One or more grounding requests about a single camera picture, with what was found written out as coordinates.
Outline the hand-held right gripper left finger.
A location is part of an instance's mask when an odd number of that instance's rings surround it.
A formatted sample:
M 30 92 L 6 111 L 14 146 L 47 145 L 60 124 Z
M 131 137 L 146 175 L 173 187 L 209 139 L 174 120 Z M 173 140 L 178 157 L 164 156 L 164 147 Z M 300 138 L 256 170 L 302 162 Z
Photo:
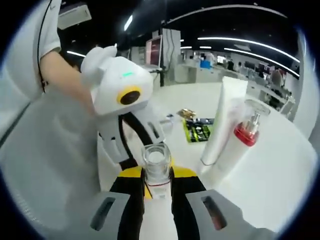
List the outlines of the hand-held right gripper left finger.
M 138 240 L 145 212 L 145 174 L 141 166 L 123 170 L 102 195 L 90 228 L 106 240 Z

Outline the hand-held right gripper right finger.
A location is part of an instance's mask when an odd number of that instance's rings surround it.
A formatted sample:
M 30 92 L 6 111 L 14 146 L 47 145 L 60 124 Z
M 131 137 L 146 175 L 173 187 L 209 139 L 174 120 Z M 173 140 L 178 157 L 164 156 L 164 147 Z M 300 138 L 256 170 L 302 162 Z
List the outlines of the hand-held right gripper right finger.
M 180 240 L 271 240 L 273 232 L 248 223 L 242 210 L 214 189 L 207 190 L 197 174 L 171 167 L 171 212 Z

